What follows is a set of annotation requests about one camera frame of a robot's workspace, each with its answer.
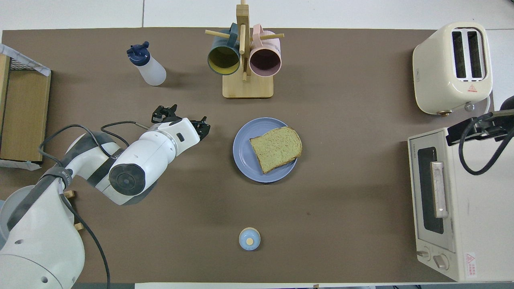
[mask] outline wooden mug tree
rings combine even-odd
[[[239,69],[231,75],[223,76],[223,96],[225,98],[270,98],[273,95],[273,76],[262,77],[253,74],[250,69],[250,13],[248,4],[241,0],[235,10],[239,29]],[[230,35],[212,30],[205,34],[228,38]],[[283,38],[284,34],[262,35],[261,40]]]

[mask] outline toast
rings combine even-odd
[[[302,154],[302,141],[290,127],[273,129],[262,136],[250,138],[250,143],[265,174]]]

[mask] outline power cord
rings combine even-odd
[[[59,165],[60,167],[64,167],[62,162],[57,159],[56,157],[48,154],[48,153],[45,153],[43,151],[43,146],[46,145],[49,141],[51,141],[55,136],[57,136],[58,134],[62,133],[63,131],[69,129],[69,128],[83,128],[85,131],[87,131],[87,133],[93,138],[93,141],[96,143],[96,145],[100,148],[100,150],[102,150],[102,152],[107,156],[107,157],[111,157],[111,155],[109,153],[107,153],[107,151],[98,143],[98,140],[96,139],[95,135],[93,134],[92,131],[90,131],[88,128],[86,128],[85,126],[83,125],[80,125],[80,124],[70,124],[70,125],[67,125],[65,127],[63,127],[62,129],[58,130],[57,132],[55,132],[54,134],[52,134],[51,136],[47,137],[45,140],[43,140],[43,142],[38,146],[38,151],[40,154],[42,154],[43,156],[46,156],[47,158],[50,158],[52,159],[53,161],[55,161],[57,163],[57,165]]]
[[[475,124],[477,124],[479,121],[482,121],[482,120],[492,117],[492,114],[493,113],[487,113],[487,114],[481,115],[481,116],[477,117],[476,119],[474,119],[473,121],[471,121],[468,124],[468,126],[464,129],[464,131],[462,132],[461,139],[458,142],[458,157],[461,160],[461,164],[464,167],[464,169],[472,175],[481,175],[481,174],[487,172],[492,167],[492,165],[494,165],[494,163],[498,160],[498,158],[502,154],[503,150],[505,149],[507,144],[510,142],[512,137],[514,136],[514,128],[512,128],[507,133],[505,138],[502,140],[501,144],[498,146],[498,148],[492,155],[491,159],[487,162],[487,164],[483,168],[481,168],[478,171],[473,171],[471,168],[469,168],[466,161],[464,160],[464,141],[466,140],[466,136],[468,136],[468,133],[471,131],[471,129],[474,127]]]
[[[79,220],[79,222],[82,223],[82,225],[84,225],[84,228],[91,235],[91,238],[93,239],[96,246],[98,247],[98,251],[100,251],[100,255],[102,255],[103,265],[105,266],[105,274],[107,275],[107,289],[109,289],[111,287],[111,274],[109,273],[109,266],[107,265],[107,259],[105,258],[105,254],[103,253],[102,246],[100,246],[100,242],[98,242],[98,239],[96,238],[95,234],[90,229],[90,227],[86,224],[84,219],[82,219],[79,216],[79,214],[72,208],[72,206],[69,204],[69,202],[66,199],[66,197],[64,196],[64,194],[59,193],[59,196],[61,197],[62,202],[64,203],[64,205],[66,205],[68,210],[70,210],[73,213],[73,215],[77,218],[77,220]]]
[[[123,141],[123,143],[128,147],[128,146],[129,146],[129,143],[128,143],[124,138],[122,138],[121,136],[119,136],[119,135],[117,135],[117,134],[115,134],[115,133],[112,133],[112,132],[110,132],[110,131],[108,131],[108,130],[106,130],[106,129],[105,129],[105,128],[112,127],[112,126],[114,126],[114,125],[118,125],[118,124],[123,124],[123,123],[132,123],[132,124],[135,124],[135,125],[137,125],[138,127],[142,128],[142,129],[145,129],[145,130],[147,130],[147,129],[148,129],[148,127],[146,127],[146,126],[144,126],[144,125],[142,125],[142,124],[140,124],[140,123],[137,123],[137,122],[135,122],[135,121],[132,121],[132,120],[125,120],[125,121],[117,121],[117,122],[113,122],[113,123],[106,124],[106,125],[104,125],[103,127],[101,127],[101,128],[100,128],[100,130],[101,130],[101,131],[103,131],[103,132],[105,132],[105,133],[107,133],[107,134],[110,134],[110,135],[112,135],[112,136],[114,136],[114,137],[118,138],[118,139],[119,139],[119,140],[121,140],[121,141]]]

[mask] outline mug handle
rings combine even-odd
[[[227,45],[230,46],[230,47],[235,47],[235,41],[237,40],[237,36],[238,36],[238,28],[237,28],[237,23],[232,23],[232,25],[230,25],[230,37],[228,38],[228,42],[227,42]]]
[[[264,34],[264,29],[262,29],[260,24],[255,24],[252,31],[253,43],[255,44],[255,47],[263,46],[261,41],[261,33]]]
[[[230,37],[228,37],[227,46],[235,47],[235,41],[237,40],[237,33],[230,33]]]

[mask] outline oven window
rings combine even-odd
[[[421,185],[421,205],[423,207],[423,223],[425,229],[442,234],[444,232],[443,219],[435,217],[432,175],[430,173],[430,162],[437,161],[437,152],[435,147],[431,147],[418,150],[417,155],[419,182]]]

